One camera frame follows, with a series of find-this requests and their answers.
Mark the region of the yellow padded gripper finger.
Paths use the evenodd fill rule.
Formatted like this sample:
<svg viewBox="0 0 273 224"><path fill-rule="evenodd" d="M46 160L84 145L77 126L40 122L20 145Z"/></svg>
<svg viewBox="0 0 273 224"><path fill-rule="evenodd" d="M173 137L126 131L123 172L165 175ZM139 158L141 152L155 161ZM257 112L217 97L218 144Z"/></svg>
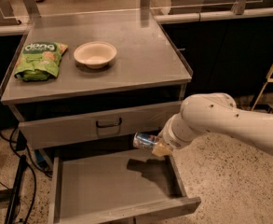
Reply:
<svg viewBox="0 0 273 224"><path fill-rule="evenodd" d="M163 142L158 142L154 145L152 153L157 157L170 156L172 154L172 148Z"/></svg>

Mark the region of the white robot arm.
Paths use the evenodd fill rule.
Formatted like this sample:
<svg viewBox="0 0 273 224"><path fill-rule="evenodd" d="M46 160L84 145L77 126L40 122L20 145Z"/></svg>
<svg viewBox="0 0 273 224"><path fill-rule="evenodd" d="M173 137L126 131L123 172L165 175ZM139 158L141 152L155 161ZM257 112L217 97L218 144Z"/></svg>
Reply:
<svg viewBox="0 0 273 224"><path fill-rule="evenodd" d="M195 94L183 100L158 135L158 157L170 155L204 133L229 135L273 155L273 114L238 109L225 93Z"/></svg>

